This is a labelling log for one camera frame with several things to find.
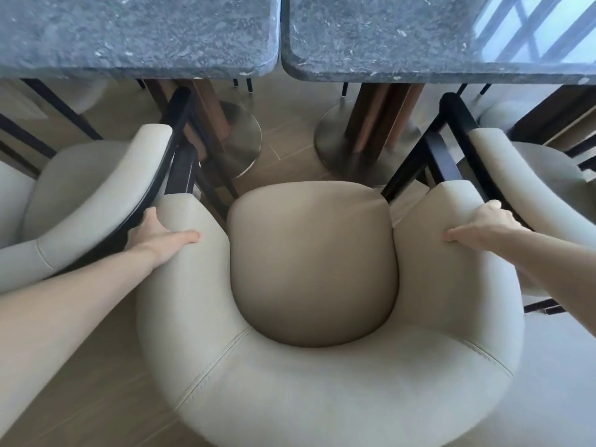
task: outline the floor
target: floor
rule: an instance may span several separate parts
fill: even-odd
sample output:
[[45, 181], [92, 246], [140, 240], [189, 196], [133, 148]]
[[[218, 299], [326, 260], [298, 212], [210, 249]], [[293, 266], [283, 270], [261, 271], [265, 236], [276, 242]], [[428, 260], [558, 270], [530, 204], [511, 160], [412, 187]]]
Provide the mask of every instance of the floor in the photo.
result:
[[[242, 104], [262, 127], [263, 150], [249, 172], [237, 179], [243, 193], [270, 183], [331, 179], [318, 161], [312, 134], [323, 114], [337, 104], [340, 83], [304, 83], [278, 67], [253, 81], [250, 96], [241, 81], [215, 82], [222, 99]], [[428, 85], [413, 114], [427, 126], [437, 102], [458, 85]], [[556, 87], [495, 85], [478, 97], [482, 85], [469, 85], [464, 98], [475, 115], [500, 101], [521, 97], [540, 102]], [[357, 84], [349, 87], [354, 98]], [[109, 139], [130, 138], [159, 113], [136, 82], [110, 82], [101, 102], [86, 117]], [[21, 123], [50, 145], [61, 148], [85, 138], [57, 116]], [[459, 151], [449, 139], [452, 154]], [[0, 134], [0, 139], [10, 142]], [[43, 165], [22, 145], [14, 144]], [[416, 182], [392, 206], [399, 219], [426, 191]], [[6, 434], [0, 447], [207, 446], [178, 421], [155, 388], [135, 332], [134, 298], [125, 299], [91, 334]], [[525, 353], [506, 398], [478, 427], [450, 447], [583, 447], [596, 439], [596, 340], [569, 315], [529, 315]]]

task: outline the tabletop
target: tabletop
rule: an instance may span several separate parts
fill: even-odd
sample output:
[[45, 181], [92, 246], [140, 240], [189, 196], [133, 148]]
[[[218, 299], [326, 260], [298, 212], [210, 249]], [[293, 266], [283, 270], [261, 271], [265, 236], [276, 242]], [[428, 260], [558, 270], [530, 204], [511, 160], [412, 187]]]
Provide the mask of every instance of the tabletop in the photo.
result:
[[282, 0], [281, 18], [301, 80], [596, 84], [596, 0]]
[[270, 72], [281, 0], [2, 0], [0, 77]]

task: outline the person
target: person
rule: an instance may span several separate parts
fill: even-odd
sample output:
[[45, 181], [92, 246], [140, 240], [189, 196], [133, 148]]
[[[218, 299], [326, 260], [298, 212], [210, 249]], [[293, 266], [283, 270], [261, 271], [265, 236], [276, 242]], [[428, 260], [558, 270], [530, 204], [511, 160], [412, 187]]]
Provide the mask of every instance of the person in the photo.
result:
[[172, 233], [145, 210], [123, 252], [0, 297], [0, 437], [91, 331], [196, 231]]
[[596, 250], [532, 232], [496, 200], [478, 207], [468, 224], [449, 229], [443, 239], [512, 263], [596, 336]]

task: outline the circular table base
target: circular table base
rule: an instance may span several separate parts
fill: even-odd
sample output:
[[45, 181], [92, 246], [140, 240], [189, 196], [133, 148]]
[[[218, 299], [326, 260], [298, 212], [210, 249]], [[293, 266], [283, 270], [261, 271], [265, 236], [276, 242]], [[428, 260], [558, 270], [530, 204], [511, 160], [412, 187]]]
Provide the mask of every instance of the circular table base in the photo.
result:
[[235, 179], [247, 172], [257, 161], [262, 135], [257, 119], [241, 106], [219, 102], [232, 132], [222, 141], [223, 152], [218, 154], [226, 174]]
[[344, 180], [368, 187], [383, 187], [398, 170], [421, 133], [412, 121], [392, 147], [385, 147], [375, 163], [362, 163], [361, 154], [351, 153], [352, 145], [344, 137], [354, 102], [341, 101], [321, 119], [315, 129], [315, 150], [325, 167]]

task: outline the hand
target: hand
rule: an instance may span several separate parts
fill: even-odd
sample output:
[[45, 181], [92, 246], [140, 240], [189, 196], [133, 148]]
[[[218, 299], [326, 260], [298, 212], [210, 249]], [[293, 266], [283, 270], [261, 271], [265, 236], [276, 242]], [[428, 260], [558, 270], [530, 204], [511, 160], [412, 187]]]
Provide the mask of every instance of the hand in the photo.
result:
[[449, 229], [443, 235], [445, 241], [459, 241], [477, 251], [488, 249], [488, 239], [495, 231], [528, 231], [513, 217], [509, 210], [501, 208], [501, 202], [488, 201], [474, 211], [472, 220], [465, 225]]
[[153, 268], [170, 260], [189, 243], [198, 243], [201, 233], [197, 231], [170, 232], [157, 219], [155, 207], [143, 214], [141, 224], [128, 231], [125, 250], [147, 250], [154, 256]]

